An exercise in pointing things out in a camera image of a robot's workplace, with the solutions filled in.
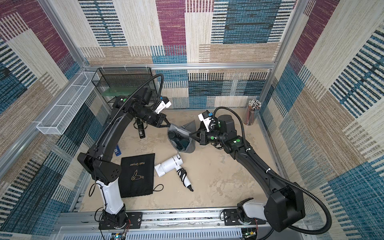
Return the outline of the striped pencil cup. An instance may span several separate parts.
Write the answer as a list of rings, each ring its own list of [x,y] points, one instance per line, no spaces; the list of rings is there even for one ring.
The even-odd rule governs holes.
[[[259,100],[252,99],[249,101],[243,118],[243,123],[245,125],[250,126],[255,122],[256,115],[261,109],[261,106],[262,103]]]

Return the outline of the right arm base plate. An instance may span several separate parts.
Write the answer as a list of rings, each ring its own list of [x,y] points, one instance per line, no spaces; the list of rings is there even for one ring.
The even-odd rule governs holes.
[[[220,217],[223,217],[226,226],[265,225],[267,223],[262,219],[248,217],[245,212],[240,209],[224,209]]]

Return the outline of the black bag front left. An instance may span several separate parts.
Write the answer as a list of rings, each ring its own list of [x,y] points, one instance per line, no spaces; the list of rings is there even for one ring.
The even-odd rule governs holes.
[[[154,186],[155,154],[121,159],[119,188],[122,198],[147,196],[156,192]]]

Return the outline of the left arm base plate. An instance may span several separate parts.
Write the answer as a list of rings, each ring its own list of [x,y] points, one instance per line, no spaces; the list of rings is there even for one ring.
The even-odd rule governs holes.
[[[142,222],[141,212],[118,213],[112,215],[103,211],[99,220],[99,230],[139,229]]]

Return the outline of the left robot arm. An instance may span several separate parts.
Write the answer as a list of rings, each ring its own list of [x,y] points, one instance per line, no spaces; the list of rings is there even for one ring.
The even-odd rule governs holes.
[[[100,137],[86,153],[80,153],[77,157],[103,197],[104,207],[98,220],[101,230],[123,229],[129,222],[119,189],[122,167],[112,162],[125,129],[134,119],[156,128],[170,126],[162,110],[169,108],[171,101],[167,97],[159,97],[154,105],[150,106],[151,97],[152,90],[148,87],[137,89],[129,96],[116,97],[108,124]]]

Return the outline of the grey hair dryer bag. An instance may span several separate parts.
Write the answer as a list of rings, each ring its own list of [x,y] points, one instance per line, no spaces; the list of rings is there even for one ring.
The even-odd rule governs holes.
[[[182,135],[185,139],[188,139],[190,141],[188,147],[186,150],[184,151],[179,151],[176,149],[176,145],[174,143],[171,142],[171,140],[169,139],[168,137],[168,140],[170,141],[170,143],[172,144],[172,146],[180,153],[187,153],[187,154],[191,154],[195,151],[196,149],[196,141],[193,140],[192,138],[190,138],[189,134],[192,133],[192,132],[195,132],[197,129],[196,129],[196,124],[195,124],[195,121],[191,121],[183,126],[177,126],[175,124],[171,124],[171,126],[168,128],[167,130],[167,134],[169,131],[175,131],[175,132],[178,132],[180,135]]]

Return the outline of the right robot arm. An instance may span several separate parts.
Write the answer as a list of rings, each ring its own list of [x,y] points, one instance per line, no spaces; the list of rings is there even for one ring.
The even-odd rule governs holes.
[[[200,145],[212,144],[222,147],[234,160],[239,162],[262,187],[268,200],[264,204],[248,198],[237,206],[238,222],[249,225],[253,219],[266,221],[277,232],[292,228],[293,224],[305,217],[303,193],[278,179],[275,172],[257,155],[249,142],[237,134],[230,115],[218,118],[205,111],[198,116],[200,128],[190,137]]]

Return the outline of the white hair dryer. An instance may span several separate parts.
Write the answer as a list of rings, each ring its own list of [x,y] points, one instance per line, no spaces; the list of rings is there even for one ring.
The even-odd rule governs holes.
[[[194,191],[191,181],[188,178],[187,171],[182,167],[183,160],[179,153],[165,160],[164,162],[155,166],[155,171],[159,177],[164,176],[168,172],[173,170],[178,174],[183,186],[189,189],[191,192]]]

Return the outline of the green tray on shelf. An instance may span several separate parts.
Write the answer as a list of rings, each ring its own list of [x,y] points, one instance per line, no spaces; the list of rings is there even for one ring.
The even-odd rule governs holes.
[[[103,97],[130,96],[136,89],[136,87],[111,87],[103,91],[101,95]]]

